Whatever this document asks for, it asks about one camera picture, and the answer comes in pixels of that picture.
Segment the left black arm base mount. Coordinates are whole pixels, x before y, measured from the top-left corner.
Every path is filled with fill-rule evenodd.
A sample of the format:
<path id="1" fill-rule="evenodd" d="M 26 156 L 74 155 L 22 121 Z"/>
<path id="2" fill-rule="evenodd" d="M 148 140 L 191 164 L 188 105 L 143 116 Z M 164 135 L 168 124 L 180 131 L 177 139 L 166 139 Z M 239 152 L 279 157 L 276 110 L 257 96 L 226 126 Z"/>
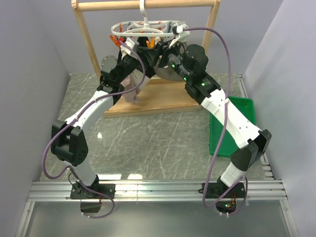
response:
<path id="1" fill-rule="evenodd" d="M 89 189 L 93 191 L 83 187 L 80 183 L 74 183 L 70 199 L 99 199 L 103 197 L 99 193 L 114 198 L 116 186 L 115 184 L 97 184 L 89 187 Z"/>

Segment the white plastic clip hanger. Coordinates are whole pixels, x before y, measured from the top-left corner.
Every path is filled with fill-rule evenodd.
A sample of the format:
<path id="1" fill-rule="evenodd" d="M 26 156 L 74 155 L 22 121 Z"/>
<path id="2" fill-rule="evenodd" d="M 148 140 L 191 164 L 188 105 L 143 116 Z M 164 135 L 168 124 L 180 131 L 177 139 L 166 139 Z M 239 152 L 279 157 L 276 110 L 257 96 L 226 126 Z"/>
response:
<path id="1" fill-rule="evenodd" d="M 110 35 L 110 39 L 115 45 L 120 46 L 120 42 L 123 41 L 124 38 L 147 37 L 149 39 L 147 41 L 148 48 L 153 48 L 158 41 L 157 38 L 171 41 L 174 39 L 171 27 L 180 21 L 148 20 L 144 0 L 140 1 L 139 8 L 143 15 L 143 21 L 125 21 L 111 27 L 112 34 Z"/>

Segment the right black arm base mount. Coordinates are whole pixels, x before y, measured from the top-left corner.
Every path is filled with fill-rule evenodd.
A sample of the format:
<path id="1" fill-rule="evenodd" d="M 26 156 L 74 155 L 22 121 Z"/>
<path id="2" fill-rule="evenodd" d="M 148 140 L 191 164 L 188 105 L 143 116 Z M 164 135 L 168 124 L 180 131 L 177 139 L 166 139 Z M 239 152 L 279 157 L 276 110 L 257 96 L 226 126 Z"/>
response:
<path id="1" fill-rule="evenodd" d="M 206 198 L 219 198 L 228 187 L 222 183 L 208 183 L 206 191 Z M 245 185 L 242 182 L 238 182 L 225 196 L 224 198 L 244 198 L 246 196 Z"/>

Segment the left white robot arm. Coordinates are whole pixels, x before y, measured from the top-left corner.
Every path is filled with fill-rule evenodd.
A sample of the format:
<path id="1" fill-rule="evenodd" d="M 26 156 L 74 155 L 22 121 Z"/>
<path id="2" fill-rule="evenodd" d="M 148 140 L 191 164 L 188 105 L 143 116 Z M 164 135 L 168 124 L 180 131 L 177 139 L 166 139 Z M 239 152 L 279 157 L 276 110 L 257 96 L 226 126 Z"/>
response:
<path id="1" fill-rule="evenodd" d="M 52 138 L 46 147 L 66 164 L 76 178 L 74 190 L 87 198 L 95 198 L 103 190 L 98 175 L 87 160 L 86 134 L 105 111 L 121 97 L 136 102 L 150 78 L 156 73 L 154 66 L 159 59 L 157 47 L 127 46 L 123 43 L 119 58 L 106 56 L 101 63 L 100 82 L 92 97 L 75 114 L 65 121 L 52 125 Z"/>

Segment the pink beige underwear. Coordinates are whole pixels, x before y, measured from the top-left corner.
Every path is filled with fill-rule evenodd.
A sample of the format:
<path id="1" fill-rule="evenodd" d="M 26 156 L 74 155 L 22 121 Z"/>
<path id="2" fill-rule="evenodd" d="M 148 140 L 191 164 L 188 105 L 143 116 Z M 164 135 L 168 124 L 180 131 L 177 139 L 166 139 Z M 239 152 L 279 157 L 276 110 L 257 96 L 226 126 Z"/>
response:
<path id="1" fill-rule="evenodd" d="M 127 38 L 125 44 L 127 44 L 134 51 L 136 51 L 137 47 L 139 46 L 139 43 L 136 40 L 131 39 L 131 38 Z M 142 78 L 143 78 L 143 72 L 139 71 L 138 69 L 135 69 L 131 74 L 129 74 L 121 82 L 121 85 L 124 87 L 124 91 L 127 91 L 137 86 L 141 82 Z M 122 95 L 124 100 L 128 103 L 137 103 L 139 101 L 138 94 L 147 85 L 149 81 L 150 81 L 150 78 L 145 77 L 144 81 L 137 89 Z"/>

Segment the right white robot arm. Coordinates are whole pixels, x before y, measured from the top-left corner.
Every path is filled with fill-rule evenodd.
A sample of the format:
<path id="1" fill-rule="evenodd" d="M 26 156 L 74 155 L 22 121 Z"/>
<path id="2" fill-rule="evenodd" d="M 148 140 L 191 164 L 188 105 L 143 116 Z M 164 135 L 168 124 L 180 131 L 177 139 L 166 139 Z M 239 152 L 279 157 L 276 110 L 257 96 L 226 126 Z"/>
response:
<path id="1" fill-rule="evenodd" d="M 227 198 L 235 191 L 234 183 L 267 150 L 271 133 L 261 130 L 247 119 L 226 96 L 217 81 L 206 72 L 208 57 L 202 46 L 159 41 L 155 46 L 160 57 L 159 67 L 169 66 L 185 81 L 187 93 L 208 110 L 234 139 L 237 150 L 219 178 L 218 193 Z"/>

